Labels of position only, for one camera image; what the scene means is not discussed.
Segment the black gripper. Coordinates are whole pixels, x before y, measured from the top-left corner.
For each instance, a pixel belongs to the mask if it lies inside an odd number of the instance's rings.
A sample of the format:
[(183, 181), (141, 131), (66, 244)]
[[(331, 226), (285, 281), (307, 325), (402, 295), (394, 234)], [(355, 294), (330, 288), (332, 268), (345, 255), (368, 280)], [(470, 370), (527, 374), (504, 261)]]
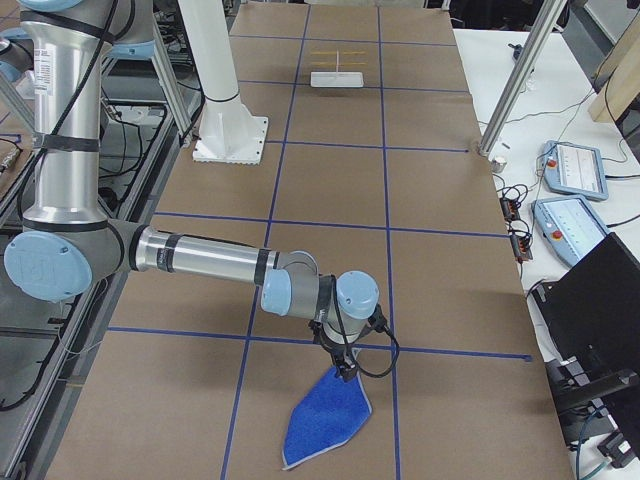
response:
[(325, 324), (314, 320), (309, 322), (309, 328), (313, 332), (313, 343), (320, 345), (331, 356), (333, 366), (336, 368), (335, 377), (340, 377), (345, 383), (356, 377), (358, 372), (364, 373), (371, 378), (379, 378), (379, 374), (366, 373), (357, 365), (355, 353), (352, 349), (353, 343), (336, 343), (331, 340), (324, 330)]

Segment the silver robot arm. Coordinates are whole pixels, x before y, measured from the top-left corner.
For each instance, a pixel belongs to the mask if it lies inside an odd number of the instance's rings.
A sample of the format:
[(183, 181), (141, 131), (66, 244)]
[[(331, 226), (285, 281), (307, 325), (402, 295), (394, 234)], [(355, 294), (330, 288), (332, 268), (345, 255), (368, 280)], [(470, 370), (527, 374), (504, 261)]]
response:
[(1, 74), (10, 82), (18, 81), (34, 67), (34, 43), (21, 27), (1, 32)]
[(164, 63), (152, 3), (25, 1), (21, 24), (34, 44), (35, 197), (5, 250), (12, 282), (51, 302), (114, 273), (150, 268), (252, 283), (265, 311), (309, 321), (341, 377), (361, 373), (354, 344), (386, 330), (368, 274), (323, 275), (303, 251), (158, 231), (100, 210), (101, 63), (106, 56)]

